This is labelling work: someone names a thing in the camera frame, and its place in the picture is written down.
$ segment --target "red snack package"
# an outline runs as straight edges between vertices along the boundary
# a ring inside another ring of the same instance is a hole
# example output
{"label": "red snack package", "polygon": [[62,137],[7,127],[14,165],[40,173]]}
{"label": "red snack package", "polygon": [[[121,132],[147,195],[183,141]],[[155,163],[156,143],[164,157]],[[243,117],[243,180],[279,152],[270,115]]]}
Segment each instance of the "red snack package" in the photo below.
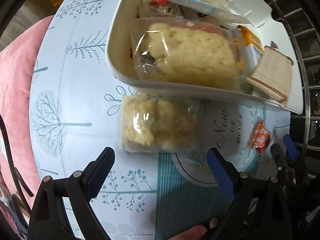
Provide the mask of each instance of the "red snack package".
{"label": "red snack package", "polygon": [[271,134],[265,129],[264,121],[260,119],[254,127],[248,148],[251,149],[255,147],[257,152],[261,154],[268,147],[270,141]]}

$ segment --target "pink fabric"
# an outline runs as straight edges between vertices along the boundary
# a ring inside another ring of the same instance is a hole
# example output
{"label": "pink fabric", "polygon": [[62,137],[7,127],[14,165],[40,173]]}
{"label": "pink fabric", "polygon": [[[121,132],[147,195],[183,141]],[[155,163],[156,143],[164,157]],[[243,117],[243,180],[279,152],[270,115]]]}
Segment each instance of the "pink fabric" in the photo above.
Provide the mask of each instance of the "pink fabric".
{"label": "pink fabric", "polygon": [[[0,113],[8,132],[14,165],[35,195],[40,178],[30,140],[29,96],[36,57],[52,18],[48,16],[31,26],[0,53]],[[0,171],[9,191],[15,194],[8,162],[1,152]],[[35,197],[26,193],[25,196],[32,206]]]}

